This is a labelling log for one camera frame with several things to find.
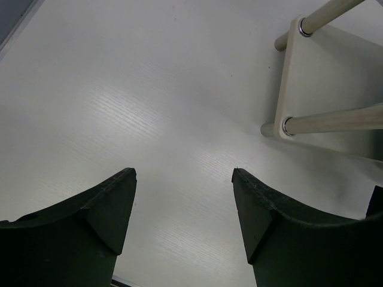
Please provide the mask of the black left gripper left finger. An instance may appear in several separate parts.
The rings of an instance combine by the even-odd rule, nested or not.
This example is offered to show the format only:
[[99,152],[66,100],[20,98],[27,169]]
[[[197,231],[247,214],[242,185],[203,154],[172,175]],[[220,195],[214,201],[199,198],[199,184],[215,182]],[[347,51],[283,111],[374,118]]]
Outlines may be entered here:
[[125,168],[47,208],[1,222],[2,286],[110,286],[136,192]]

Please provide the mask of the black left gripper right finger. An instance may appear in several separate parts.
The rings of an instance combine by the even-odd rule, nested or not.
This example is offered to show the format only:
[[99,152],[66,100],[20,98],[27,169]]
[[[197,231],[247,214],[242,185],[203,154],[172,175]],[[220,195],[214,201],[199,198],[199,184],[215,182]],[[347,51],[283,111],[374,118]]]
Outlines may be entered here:
[[241,168],[232,184],[257,286],[382,285],[382,212],[363,219],[323,212]]

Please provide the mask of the black leather loafer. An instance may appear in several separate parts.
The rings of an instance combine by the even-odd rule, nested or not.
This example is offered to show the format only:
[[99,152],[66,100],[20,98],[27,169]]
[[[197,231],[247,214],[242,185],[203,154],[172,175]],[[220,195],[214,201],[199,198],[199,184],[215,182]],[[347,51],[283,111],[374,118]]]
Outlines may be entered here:
[[383,188],[375,186],[366,212],[366,218],[383,211]]

